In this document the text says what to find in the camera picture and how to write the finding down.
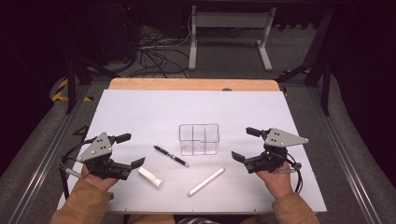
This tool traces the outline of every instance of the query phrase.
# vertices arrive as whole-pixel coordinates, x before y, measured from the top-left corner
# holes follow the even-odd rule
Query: white metal stand
[[[197,27],[241,27],[241,28],[265,28],[262,40],[257,41],[257,46],[262,56],[262,63],[266,71],[272,71],[265,44],[271,30],[276,9],[271,8],[269,12],[203,12],[197,11],[192,6],[191,13],[191,48],[189,69],[194,70],[197,56]]]

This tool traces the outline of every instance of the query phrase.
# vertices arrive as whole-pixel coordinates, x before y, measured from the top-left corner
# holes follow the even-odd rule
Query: transparent organizer box
[[[218,124],[181,124],[178,127],[181,155],[213,155],[218,152]]]

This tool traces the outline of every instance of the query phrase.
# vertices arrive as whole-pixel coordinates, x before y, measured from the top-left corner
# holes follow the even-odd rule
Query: gray floor
[[[270,73],[264,71],[255,47],[260,34],[259,30],[246,30],[237,38],[230,38],[219,33],[202,33],[198,38],[197,68],[187,71],[186,75],[192,78],[276,78],[281,71],[301,65],[315,30],[273,29],[267,43],[274,67]],[[189,44],[177,49],[188,54]],[[188,63],[186,57],[177,53],[169,52],[166,56],[182,67]],[[121,75],[126,77],[139,68],[136,63]],[[320,86],[306,88],[302,83],[304,76],[294,77],[280,86],[288,89],[286,99],[299,134],[310,139],[304,147],[328,208],[328,212],[318,214],[319,221],[396,223],[395,188],[380,171],[350,121],[336,80],[333,78],[331,85],[331,115],[326,117],[318,108]],[[90,87],[79,87],[80,92],[93,97],[93,101],[82,102],[69,116],[65,115],[67,102],[55,102],[1,176],[0,223],[49,223],[62,194],[57,170],[59,156],[80,142],[81,136],[73,133],[90,125],[108,83],[108,78],[95,77]],[[106,215],[103,223],[121,222],[121,215]],[[276,223],[272,216],[265,222]]]

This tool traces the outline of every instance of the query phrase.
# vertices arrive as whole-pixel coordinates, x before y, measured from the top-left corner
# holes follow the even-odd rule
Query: white tube
[[[189,197],[192,196],[192,194],[194,194],[196,191],[200,190],[201,188],[203,188],[205,185],[207,185],[210,181],[214,180],[216,177],[218,177],[219,175],[221,175],[223,172],[225,171],[224,167],[221,167],[219,170],[217,170],[213,175],[211,175],[210,177],[208,177],[207,179],[205,179],[203,182],[201,182],[199,185],[197,185],[195,188],[193,188],[192,190],[189,191],[189,193],[187,194]]]
[[[153,184],[155,187],[160,188],[163,185],[163,181],[160,178],[150,173],[142,166],[137,170],[137,172],[149,180],[149,182],[151,182],[151,184]]]

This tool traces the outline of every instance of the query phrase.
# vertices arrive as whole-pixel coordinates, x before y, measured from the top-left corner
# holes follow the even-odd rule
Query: sleeve
[[[275,200],[272,206],[280,224],[319,223],[315,213],[297,193],[290,193]]]
[[[111,198],[112,193],[104,192],[79,179],[64,206],[53,214],[50,223],[100,223]]]

